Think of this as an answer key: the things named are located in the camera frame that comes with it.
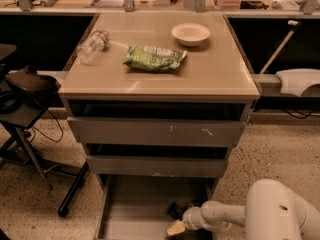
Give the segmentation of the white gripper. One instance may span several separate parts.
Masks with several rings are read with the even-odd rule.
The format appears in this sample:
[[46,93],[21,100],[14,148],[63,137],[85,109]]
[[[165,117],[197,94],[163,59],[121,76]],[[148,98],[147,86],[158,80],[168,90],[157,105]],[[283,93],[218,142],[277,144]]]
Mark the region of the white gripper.
[[201,213],[201,208],[196,207],[195,204],[190,203],[188,209],[184,212],[182,221],[176,220],[171,224],[166,232],[168,236],[174,236],[181,234],[188,230],[199,230],[203,226],[203,217]]

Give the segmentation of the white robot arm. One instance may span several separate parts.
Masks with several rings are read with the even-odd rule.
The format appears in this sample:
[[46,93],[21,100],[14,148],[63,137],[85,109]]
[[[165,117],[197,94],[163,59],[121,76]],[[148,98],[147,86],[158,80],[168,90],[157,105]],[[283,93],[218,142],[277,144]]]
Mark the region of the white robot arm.
[[206,201],[191,206],[167,229],[168,236],[204,229],[245,228],[245,240],[320,240],[320,212],[286,185],[261,179],[250,187],[244,206]]

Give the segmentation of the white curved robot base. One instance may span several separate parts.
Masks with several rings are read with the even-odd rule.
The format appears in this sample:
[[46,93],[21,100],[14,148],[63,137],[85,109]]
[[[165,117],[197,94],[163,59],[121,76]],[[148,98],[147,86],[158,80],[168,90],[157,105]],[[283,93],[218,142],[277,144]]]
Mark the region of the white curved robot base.
[[320,84],[320,70],[317,69],[289,69],[278,71],[276,76],[280,79],[282,94],[291,94],[301,97],[311,86]]

